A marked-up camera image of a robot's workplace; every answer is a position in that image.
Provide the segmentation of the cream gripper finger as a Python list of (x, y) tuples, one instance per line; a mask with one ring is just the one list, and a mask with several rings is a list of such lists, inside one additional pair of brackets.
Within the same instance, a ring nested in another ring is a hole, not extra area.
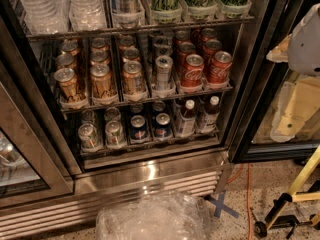
[(274, 63), (288, 62), (288, 46), (291, 40), (291, 35), (286, 36), (275, 48), (270, 50), (266, 55), (268, 61)]

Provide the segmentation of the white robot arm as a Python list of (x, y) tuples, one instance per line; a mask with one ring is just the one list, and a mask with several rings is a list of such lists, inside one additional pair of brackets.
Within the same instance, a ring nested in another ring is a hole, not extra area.
[(320, 76), (320, 3), (313, 5), (292, 33), (268, 52), (266, 59), (300, 74)]

